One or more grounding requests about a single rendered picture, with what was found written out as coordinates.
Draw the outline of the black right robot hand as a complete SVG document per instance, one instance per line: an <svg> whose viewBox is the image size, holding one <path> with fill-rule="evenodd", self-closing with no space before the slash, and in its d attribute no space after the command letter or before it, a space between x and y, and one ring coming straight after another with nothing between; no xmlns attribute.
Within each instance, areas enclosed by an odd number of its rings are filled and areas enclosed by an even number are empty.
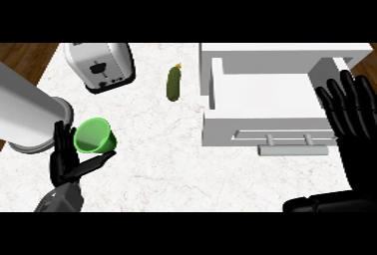
<svg viewBox="0 0 377 255"><path fill-rule="evenodd" d="M350 190L297 197L282 212L377 212L377 94L365 76L340 72L315 89L334 131Z"/></svg>

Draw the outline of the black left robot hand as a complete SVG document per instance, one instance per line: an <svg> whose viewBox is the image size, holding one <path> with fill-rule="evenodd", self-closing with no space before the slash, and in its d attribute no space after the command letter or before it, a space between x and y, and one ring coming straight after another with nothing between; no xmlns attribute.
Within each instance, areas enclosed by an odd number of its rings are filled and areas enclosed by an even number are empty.
<svg viewBox="0 0 377 255"><path fill-rule="evenodd" d="M109 151L85 161L80 161L74 147L75 130L62 121L54 122L54 151L50 154L50 180L54 187L68 182L77 182L87 173L105 165L105 162L116 154Z"/></svg>

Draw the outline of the green cup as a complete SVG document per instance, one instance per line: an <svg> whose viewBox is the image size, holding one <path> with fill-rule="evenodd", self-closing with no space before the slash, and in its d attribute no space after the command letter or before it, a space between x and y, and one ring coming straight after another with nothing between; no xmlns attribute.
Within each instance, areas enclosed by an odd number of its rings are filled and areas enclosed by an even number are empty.
<svg viewBox="0 0 377 255"><path fill-rule="evenodd" d="M77 127L74 147L81 153L106 153L116 147L111 125L103 118L85 120Z"/></svg>

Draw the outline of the white drawer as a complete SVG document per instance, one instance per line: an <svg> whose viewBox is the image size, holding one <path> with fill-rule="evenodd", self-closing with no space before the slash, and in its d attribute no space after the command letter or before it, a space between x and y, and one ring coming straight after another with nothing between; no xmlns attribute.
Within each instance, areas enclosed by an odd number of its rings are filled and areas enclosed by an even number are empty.
<svg viewBox="0 0 377 255"><path fill-rule="evenodd" d="M349 70L343 58L322 58L306 74L226 74L223 60L211 60L210 100L213 110L306 109L316 111L321 103L315 89L338 72Z"/></svg>
<svg viewBox="0 0 377 255"><path fill-rule="evenodd" d="M323 110L205 110L202 114L202 146L257 146L304 144L334 145L335 136Z"/></svg>

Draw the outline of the white drawer front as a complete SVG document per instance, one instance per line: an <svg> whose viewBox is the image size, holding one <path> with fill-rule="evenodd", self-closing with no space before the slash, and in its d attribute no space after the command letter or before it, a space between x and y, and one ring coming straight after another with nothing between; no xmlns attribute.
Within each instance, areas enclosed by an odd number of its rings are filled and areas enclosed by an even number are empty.
<svg viewBox="0 0 377 255"><path fill-rule="evenodd" d="M304 144L334 145L335 136L323 110L205 110L202 114L202 146L257 146Z"/></svg>

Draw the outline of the pale grey cylinder appliance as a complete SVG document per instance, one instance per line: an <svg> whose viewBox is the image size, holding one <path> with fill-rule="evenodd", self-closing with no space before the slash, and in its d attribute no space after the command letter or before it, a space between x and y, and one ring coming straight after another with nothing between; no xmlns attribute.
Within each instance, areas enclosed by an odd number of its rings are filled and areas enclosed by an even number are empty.
<svg viewBox="0 0 377 255"><path fill-rule="evenodd" d="M50 97L0 62L0 139L26 154L54 145L54 122L71 124L74 109L59 97Z"/></svg>

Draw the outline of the silver toaster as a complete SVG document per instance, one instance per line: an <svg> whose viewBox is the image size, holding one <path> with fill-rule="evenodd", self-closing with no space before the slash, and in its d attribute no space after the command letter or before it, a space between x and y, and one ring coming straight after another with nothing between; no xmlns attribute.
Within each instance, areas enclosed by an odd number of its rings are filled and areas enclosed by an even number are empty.
<svg viewBox="0 0 377 255"><path fill-rule="evenodd" d="M63 53L68 65L91 94L134 81L136 65L127 43L65 43Z"/></svg>

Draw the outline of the green cucumber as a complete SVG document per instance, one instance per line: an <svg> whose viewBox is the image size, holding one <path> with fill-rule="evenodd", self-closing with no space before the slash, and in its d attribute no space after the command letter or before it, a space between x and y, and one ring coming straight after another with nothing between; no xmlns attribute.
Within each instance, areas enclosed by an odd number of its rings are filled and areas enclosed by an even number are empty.
<svg viewBox="0 0 377 255"><path fill-rule="evenodd" d="M176 64L168 72L167 98L174 102L180 98L182 65Z"/></svg>

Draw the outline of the white cabinet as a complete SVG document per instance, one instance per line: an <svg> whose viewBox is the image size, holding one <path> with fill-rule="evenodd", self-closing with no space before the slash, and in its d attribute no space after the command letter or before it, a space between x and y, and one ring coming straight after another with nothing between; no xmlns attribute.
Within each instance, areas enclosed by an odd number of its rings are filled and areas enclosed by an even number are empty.
<svg viewBox="0 0 377 255"><path fill-rule="evenodd" d="M352 69L371 52L368 43L199 43L199 94L208 95L214 58L227 74L307 74L322 58L341 58Z"/></svg>

